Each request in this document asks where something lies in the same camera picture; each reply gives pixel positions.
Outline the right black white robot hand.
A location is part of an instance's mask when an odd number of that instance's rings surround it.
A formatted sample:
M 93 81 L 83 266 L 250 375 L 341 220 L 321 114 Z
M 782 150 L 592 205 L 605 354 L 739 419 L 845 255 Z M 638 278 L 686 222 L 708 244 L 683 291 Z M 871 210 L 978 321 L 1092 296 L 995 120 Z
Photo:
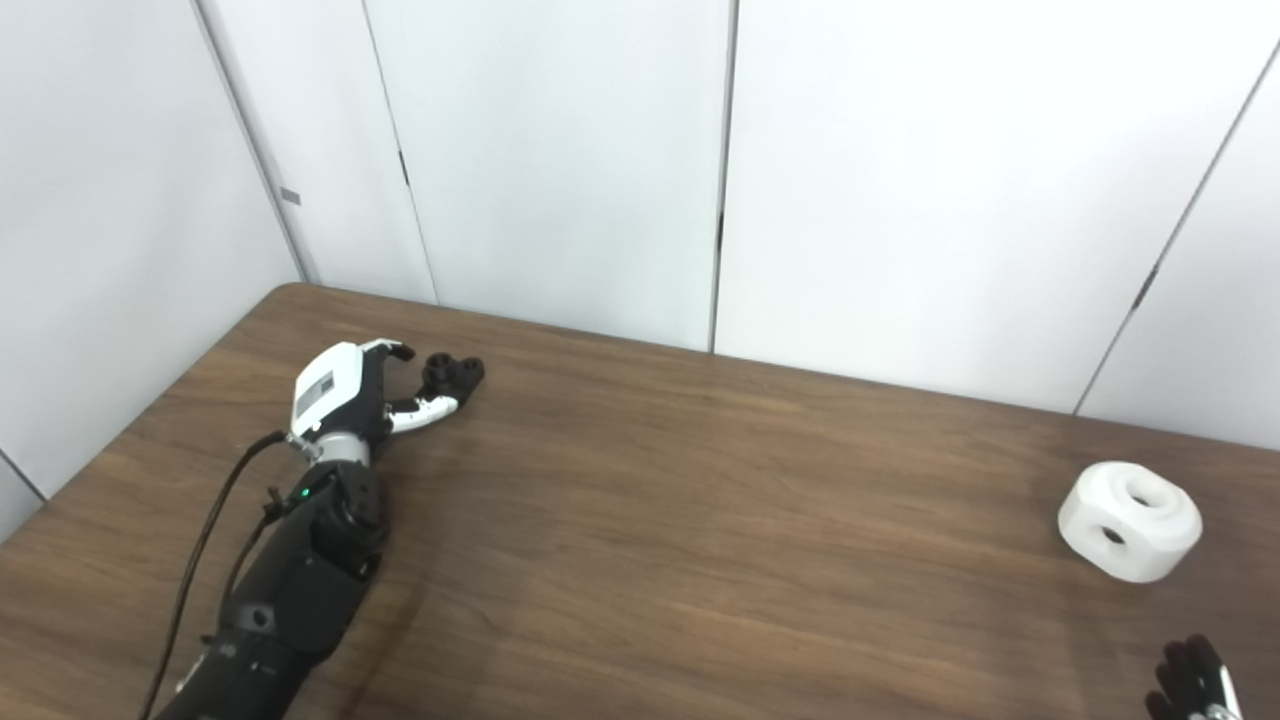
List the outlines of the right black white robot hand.
M 1155 669 L 1158 689 L 1146 696 L 1151 719 L 1243 719 L 1228 665 L 1206 635 L 1171 641 Z

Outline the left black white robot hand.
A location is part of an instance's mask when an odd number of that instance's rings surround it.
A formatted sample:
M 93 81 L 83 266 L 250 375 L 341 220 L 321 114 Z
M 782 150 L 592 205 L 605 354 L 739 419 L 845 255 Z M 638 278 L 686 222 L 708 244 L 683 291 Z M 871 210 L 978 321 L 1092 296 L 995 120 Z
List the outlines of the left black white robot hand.
M 374 448 L 390 436 L 422 429 L 462 407 L 449 395 L 385 396 L 385 361 L 410 361 L 416 352 L 394 340 L 339 342 L 317 355 L 294 382 L 289 437 L 319 445 L 353 436 Z

